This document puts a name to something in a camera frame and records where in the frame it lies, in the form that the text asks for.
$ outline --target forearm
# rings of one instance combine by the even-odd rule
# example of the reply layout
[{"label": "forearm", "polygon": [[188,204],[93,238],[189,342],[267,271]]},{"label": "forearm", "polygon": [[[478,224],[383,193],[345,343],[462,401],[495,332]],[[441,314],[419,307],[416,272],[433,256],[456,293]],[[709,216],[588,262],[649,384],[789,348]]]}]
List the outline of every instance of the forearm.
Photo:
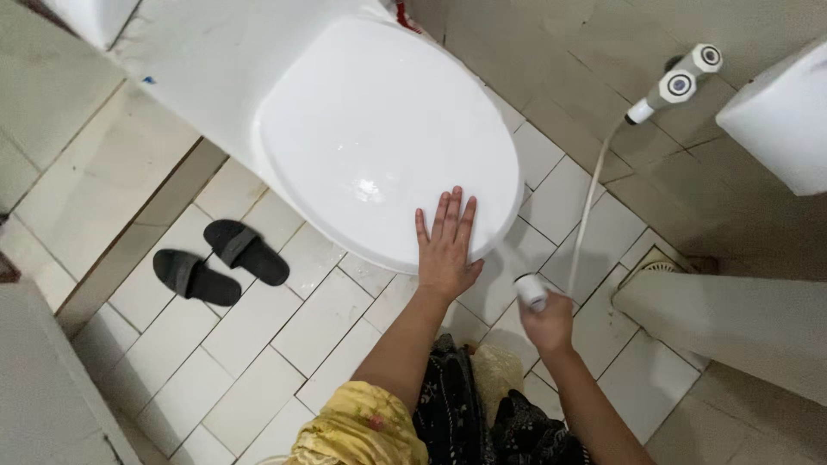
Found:
[{"label": "forearm", "polygon": [[433,340],[451,303],[445,300],[426,290],[417,290],[351,379],[396,395],[412,414]]},{"label": "forearm", "polygon": [[572,348],[558,350],[559,353],[542,355],[543,364],[557,384],[569,429],[595,462],[654,465],[597,386],[580,355]]}]

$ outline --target yellow sleeve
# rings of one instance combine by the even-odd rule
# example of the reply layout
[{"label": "yellow sleeve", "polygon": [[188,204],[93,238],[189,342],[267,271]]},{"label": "yellow sleeve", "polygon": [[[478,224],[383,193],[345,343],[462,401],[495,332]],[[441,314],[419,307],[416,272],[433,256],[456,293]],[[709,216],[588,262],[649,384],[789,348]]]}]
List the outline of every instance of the yellow sleeve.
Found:
[{"label": "yellow sleeve", "polygon": [[290,451],[297,463],[426,465],[428,450],[395,395],[363,381],[339,387]]}]

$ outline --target slipper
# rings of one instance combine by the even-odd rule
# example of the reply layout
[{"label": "slipper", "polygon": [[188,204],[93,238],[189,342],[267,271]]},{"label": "slipper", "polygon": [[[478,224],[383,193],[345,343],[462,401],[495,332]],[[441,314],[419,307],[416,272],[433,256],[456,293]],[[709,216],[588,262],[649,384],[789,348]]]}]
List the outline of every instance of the slipper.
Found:
[{"label": "slipper", "polygon": [[210,270],[204,260],[188,252],[163,249],[152,257],[155,275],[177,295],[231,307],[241,298],[236,280]]},{"label": "slipper", "polygon": [[231,269],[240,266],[267,285],[281,285],[290,274],[287,262],[265,244],[258,232],[238,221],[213,221],[204,229],[204,239]]}]

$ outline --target toilet lid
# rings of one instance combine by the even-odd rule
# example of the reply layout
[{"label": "toilet lid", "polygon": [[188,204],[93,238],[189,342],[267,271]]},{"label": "toilet lid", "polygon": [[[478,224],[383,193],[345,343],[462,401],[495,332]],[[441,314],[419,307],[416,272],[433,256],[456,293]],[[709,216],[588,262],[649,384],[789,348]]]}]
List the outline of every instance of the toilet lid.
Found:
[{"label": "toilet lid", "polygon": [[394,271],[417,272],[414,212],[430,229],[442,191],[478,199],[472,260],[503,239],[522,199],[514,144],[479,82],[396,25],[332,24],[263,102],[256,130],[305,218]]}]

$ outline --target hand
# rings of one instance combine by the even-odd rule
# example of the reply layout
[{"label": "hand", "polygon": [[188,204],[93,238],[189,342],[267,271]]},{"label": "hand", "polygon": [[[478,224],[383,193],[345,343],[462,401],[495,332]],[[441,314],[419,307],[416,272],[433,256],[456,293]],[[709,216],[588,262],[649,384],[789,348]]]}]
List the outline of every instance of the hand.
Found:
[{"label": "hand", "polygon": [[455,186],[453,194],[443,192],[433,217],[431,237],[425,228],[422,209],[416,210],[416,233],[419,242],[419,289],[443,298],[450,304],[476,282],[482,272],[482,259],[470,265],[468,245],[476,214],[476,197],[468,205],[460,220],[462,187]]},{"label": "hand", "polygon": [[533,312],[523,302],[519,303],[519,317],[528,339],[537,346],[541,357],[553,357],[558,353],[573,351],[571,348],[571,299],[548,291],[546,308]]}]

